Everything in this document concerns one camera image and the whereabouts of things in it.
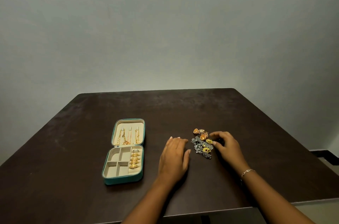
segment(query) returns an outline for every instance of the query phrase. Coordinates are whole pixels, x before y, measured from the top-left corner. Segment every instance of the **dark wooden table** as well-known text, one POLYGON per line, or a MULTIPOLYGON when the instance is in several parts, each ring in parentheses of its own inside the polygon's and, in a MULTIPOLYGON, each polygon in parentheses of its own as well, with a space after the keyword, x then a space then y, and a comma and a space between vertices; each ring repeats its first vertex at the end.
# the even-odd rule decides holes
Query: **dark wooden table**
MULTIPOLYGON (((75 97, 0 167, 2 223, 121 221, 157 175, 170 136, 194 128, 229 131, 244 156, 290 202, 339 198, 339 176, 235 89, 87 93, 75 97), (101 172, 115 122, 146 123, 144 177, 106 186, 101 172)), ((218 159, 194 153, 185 182, 165 216, 252 206, 239 180, 218 159)))

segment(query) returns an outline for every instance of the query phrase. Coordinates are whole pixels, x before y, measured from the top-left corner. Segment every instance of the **silver bracelet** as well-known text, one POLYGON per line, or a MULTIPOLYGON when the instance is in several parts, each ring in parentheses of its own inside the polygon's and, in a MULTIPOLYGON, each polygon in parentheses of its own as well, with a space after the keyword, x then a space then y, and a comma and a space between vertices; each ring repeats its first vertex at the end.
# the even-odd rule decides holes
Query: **silver bracelet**
POLYGON ((249 172, 249 171, 255 171, 255 170, 253 170, 253 169, 248 169, 248 170, 245 170, 244 171, 244 173, 241 175, 241 177, 240 177, 240 180, 241 180, 241 182, 242 182, 242 176, 244 176, 247 172, 249 172))

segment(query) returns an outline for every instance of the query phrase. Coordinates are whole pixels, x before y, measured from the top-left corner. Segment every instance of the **jewelry box lid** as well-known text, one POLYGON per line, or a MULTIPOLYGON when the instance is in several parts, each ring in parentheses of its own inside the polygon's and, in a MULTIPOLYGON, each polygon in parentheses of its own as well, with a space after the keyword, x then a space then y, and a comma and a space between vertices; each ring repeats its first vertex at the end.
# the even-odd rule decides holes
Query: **jewelry box lid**
POLYGON ((114 125, 111 143, 114 147, 142 145, 144 138, 145 121, 143 119, 121 119, 114 125))

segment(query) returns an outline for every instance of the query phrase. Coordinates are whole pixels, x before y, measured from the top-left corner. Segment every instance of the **beige velvet lining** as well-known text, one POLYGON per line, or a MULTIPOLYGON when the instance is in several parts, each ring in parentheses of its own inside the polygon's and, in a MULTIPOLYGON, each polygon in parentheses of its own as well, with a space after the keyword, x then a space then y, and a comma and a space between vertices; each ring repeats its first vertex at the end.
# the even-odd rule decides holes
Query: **beige velvet lining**
POLYGON ((114 134, 113 134, 113 145, 121 146, 124 143, 124 139, 122 137, 122 134, 123 134, 123 131, 122 131, 121 136, 120 136, 120 143, 119 145, 117 144, 121 129, 125 129, 126 140, 128 140, 131 145, 135 144, 135 139, 136 139, 135 130, 138 127, 139 127, 139 144, 141 144, 142 141, 144 140, 144 126, 145 126, 144 121, 142 119, 118 121, 116 124, 116 128, 114 130, 114 134))
POLYGON ((140 145, 123 145, 121 147, 112 148, 108 153, 107 162, 103 171, 103 176, 105 178, 113 178, 127 175, 138 174, 141 171, 142 165, 142 146, 140 145), (130 160, 133 150, 137 149, 139 152, 138 158, 139 163, 138 167, 135 169, 130 169, 130 160))

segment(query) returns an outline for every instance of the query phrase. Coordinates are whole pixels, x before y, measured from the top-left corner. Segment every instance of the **jewelry box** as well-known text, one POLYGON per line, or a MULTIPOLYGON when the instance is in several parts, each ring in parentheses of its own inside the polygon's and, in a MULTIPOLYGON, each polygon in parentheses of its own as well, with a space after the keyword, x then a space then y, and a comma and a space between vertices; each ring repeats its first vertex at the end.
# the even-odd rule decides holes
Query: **jewelry box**
POLYGON ((122 119, 114 125, 102 177, 106 185, 138 181, 143 176, 145 121, 122 119))

